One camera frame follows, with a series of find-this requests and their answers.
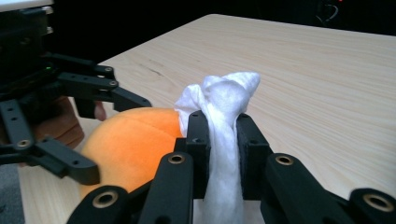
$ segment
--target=wood grain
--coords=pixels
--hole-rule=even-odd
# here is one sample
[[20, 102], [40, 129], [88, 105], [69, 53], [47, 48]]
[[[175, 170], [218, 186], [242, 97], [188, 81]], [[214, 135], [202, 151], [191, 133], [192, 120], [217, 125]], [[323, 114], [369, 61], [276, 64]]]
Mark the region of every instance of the wood grain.
[[[348, 198], [355, 188], [396, 197], [395, 61], [394, 36], [208, 15], [103, 64], [158, 107], [173, 107], [208, 75], [261, 74], [247, 113], [273, 151], [297, 157], [325, 189]], [[87, 136], [98, 125], [81, 123]], [[37, 169], [20, 175], [26, 223], [62, 223], [52, 218], [78, 204], [66, 186], [74, 183], [32, 177]], [[49, 212], [49, 203], [64, 209]]]

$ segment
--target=orange stuffed ball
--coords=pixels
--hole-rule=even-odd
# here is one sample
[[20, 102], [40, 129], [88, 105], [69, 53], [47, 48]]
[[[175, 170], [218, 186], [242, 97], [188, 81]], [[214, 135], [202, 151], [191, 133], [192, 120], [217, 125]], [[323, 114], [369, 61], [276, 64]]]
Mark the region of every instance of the orange stuffed ball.
[[149, 182], [161, 157], [182, 137], [178, 113], [172, 108], [141, 107], [103, 121], [89, 136], [81, 154], [98, 164], [101, 182], [80, 185], [80, 196], [104, 185], [128, 192]]

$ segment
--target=white cloth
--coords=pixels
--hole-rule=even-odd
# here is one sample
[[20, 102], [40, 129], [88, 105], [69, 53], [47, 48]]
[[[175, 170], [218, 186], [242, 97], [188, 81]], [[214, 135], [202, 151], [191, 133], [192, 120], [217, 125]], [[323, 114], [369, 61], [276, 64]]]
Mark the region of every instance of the white cloth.
[[255, 72], [207, 76], [201, 85], [188, 86], [175, 103], [184, 136], [192, 112], [202, 110], [208, 122], [211, 151], [203, 204], [205, 224], [244, 222], [235, 124], [237, 117], [247, 111], [248, 101], [259, 83], [260, 75]]

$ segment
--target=dark background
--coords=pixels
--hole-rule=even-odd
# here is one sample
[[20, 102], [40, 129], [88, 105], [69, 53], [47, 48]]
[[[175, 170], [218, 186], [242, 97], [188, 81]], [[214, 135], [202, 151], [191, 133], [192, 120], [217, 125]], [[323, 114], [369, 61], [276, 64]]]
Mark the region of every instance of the dark background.
[[[335, 11], [329, 5], [338, 13], [326, 22]], [[45, 49], [97, 63], [211, 13], [396, 35], [395, 0], [54, 0], [52, 7]]]

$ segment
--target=wooden table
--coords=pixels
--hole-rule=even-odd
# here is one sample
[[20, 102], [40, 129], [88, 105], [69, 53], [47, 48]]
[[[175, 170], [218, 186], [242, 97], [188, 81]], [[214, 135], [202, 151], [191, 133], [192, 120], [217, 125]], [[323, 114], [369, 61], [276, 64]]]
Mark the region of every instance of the wooden table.
[[[158, 107], [205, 76], [255, 71], [247, 113], [274, 152], [300, 159], [341, 197], [366, 187], [396, 197], [395, 36], [207, 15], [103, 64]], [[87, 136], [99, 124], [80, 121]], [[27, 167], [20, 179], [27, 224], [65, 223], [79, 202], [68, 177]]]

